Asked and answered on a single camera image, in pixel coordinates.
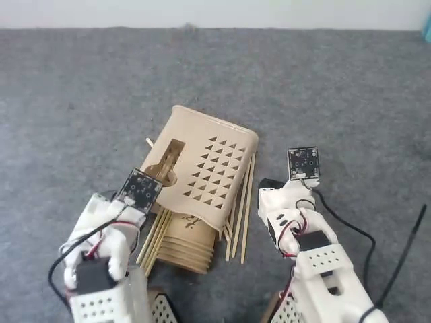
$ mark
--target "red wire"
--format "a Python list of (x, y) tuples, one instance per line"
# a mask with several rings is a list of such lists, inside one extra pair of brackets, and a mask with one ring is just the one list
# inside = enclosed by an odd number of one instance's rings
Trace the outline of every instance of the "red wire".
[(86, 254), (86, 258), (93, 258), (94, 254), (97, 252), (97, 249), (99, 249), (100, 244), (102, 243), (103, 238), (100, 238), (99, 241), (97, 241), (97, 244), (93, 246), (93, 248), (90, 249), (90, 251)]
[(284, 233), (286, 232), (286, 230), (289, 228), (289, 226), (292, 224), (292, 223), (294, 223), (295, 222), (295, 220), (291, 220), (290, 222), (288, 222), (288, 224), (286, 224), (285, 226), (284, 226), (284, 228), (282, 229), (282, 231), (281, 231), (281, 233), (280, 233), (280, 237), (278, 238), (278, 250), (280, 250), (280, 252), (283, 254), (283, 257), (285, 257), (285, 258), (287, 258), (287, 257), (296, 257), (296, 255), (295, 254), (285, 254), (283, 251), (281, 251), (281, 248), (280, 248), (280, 241), (281, 241), (281, 239), (283, 238), (283, 236), (284, 236)]
[(304, 220), (304, 229), (301, 231), (301, 233), (303, 234), (305, 232), (305, 230), (307, 230), (308, 221), (307, 221), (307, 218), (302, 214), (301, 210), (299, 210), (299, 215)]
[[(130, 221), (123, 221), (123, 220), (118, 220), (118, 221), (115, 221), (114, 223), (112, 223), (112, 224), (128, 224), (128, 225), (132, 225), (132, 226), (134, 226), (134, 227), (137, 227), (133, 222), (130, 222)], [(102, 231), (100, 231), (100, 240), (97, 242), (97, 244), (95, 244), (94, 246), (93, 246), (93, 248), (91, 248), (90, 249), (90, 251), (86, 254), (86, 258), (92, 258), (92, 257), (94, 257), (94, 254), (97, 252), (97, 250), (99, 249), (99, 247), (100, 247), (100, 244), (102, 243)]]
[(137, 227), (133, 222), (130, 222), (130, 221), (118, 220), (118, 221), (115, 221), (113, 224), (116, 224), (116, 223), (119, 223), (119, 224), (129, 224), (129, 225), (133, 225), (134, 227)]

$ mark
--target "beige plastic basket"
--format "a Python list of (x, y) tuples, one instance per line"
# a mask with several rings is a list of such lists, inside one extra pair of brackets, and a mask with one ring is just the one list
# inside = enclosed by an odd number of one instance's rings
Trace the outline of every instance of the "beige plastic basket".
[(163, 188), (158, 202), (222, 231), (257, 141), (251, 130), (174, 106), (141, 170), (151, 174), (173, 164), (171, 186)]

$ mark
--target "paper cup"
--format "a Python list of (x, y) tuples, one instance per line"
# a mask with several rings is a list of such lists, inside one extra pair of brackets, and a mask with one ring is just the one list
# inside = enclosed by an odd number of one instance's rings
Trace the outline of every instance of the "paper cup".
[(164, 240), (162, 240), (160, 247), (167, 248), (175, 252), (182, 252), (186, 255), (189, 255), (191, 258), (196, 258), (199, 260), (211, 260), (213, 257), (213, 255), (210, 254), (209, 252), (203, 252), (199, 249), (192, 249), (187, 246), (182, 246), (182, 245), (164, 241)]
[(190, 242), (184, 239), (180, 239), (180, 238), (174, 238), (174, 237), (168, 237), (168, 236), (164, 236), (163, 237), (163, 241), (166, 242), (172, 242), (174, 244), (178, 244), (179, 246), (184, 246), (186, 248), (190, 248), (193, 250), (196, 250), (198, 252), (202, 252), (204, 254), (208, 254), (208, 255), (213, 255), (214, 250), (210, 249), (202, 244), (197, 244), (195, 242)]
[(176, 258), (173, 256), (169, 256), (168, 254), (158, 254), (157, 259), (166, 262), (168, 264), (172, 264), (177, 267), (181, 267), (183, 269), (187, 269), (188, 271), (193, 271), (198, 274), (206, 274), (208, 273), (208, 268), (205, 266), (195, 266), (190, 262), (184, 261), (183, 259)]
[(194, 242), (213, 250), (216, 231), (197, 217), (173, 213), (165, 236)]

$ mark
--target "gray carpet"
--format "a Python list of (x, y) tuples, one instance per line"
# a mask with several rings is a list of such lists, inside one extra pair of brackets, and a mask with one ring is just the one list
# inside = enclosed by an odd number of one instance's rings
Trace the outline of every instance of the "gray carpet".
[[(430, 202), (430, 58), (416, 32), (0, 31), (0, 321), (70, 322), (46, 283), (57, 248), (90, 195), (140, 165), (174, 104), (255, 130), (255, 184), (286, 178), (287, 148), (319, 146), (329, 204), (377, 239), (378, 297)], [(368, 241), (323, 214), (361, 273)], [(431, 319), (430, 230), (428, 214), (385, 304), (391, 322)], [(184, 322), (258, 322), (286, 283), (256, 203), (246, 264), (224, 250), (208, 275), (154, 267), (150, 285)]]

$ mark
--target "white 3d-printed robot arm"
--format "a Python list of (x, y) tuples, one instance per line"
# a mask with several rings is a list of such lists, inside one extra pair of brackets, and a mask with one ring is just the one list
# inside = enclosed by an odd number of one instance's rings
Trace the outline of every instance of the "white 3d-printed robot arm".
[[(306, 181), (307, 187), (318, 184), (317, 180)], [(280, 189), (259, 189), (259, 217), (268, 227), (276, 248), (296, 261), (290, 286), (271, 323), (358, 323), (373, 303), (336, 234), (315, 211), (314, 198), (306, 186), (295, 180)], [(301, 250), (298, 237), (316, 231), (323, 232), (329, 244)], [(387, 322), (380, 310), (364, 320)]]
[(93, 194), (59, 252), (62, 253), (84, 234), (114, 219), (118, 214), (120, 216), (115, 223), (103, 229), (100, 234), (89, 237), (65, 258), (64, 282), (68, 289), (77, 287), (75, 270), (83, 261), (82, 254), (91, 253), (90, 256), (95, 258), (110, 258), (108, 264), (112, 279), (120, 281), (125, 277), (132, 245), (139, 238), (139, 228), (145, 221), (145, 215), (120, 200), (111, 202), (100, 194)]

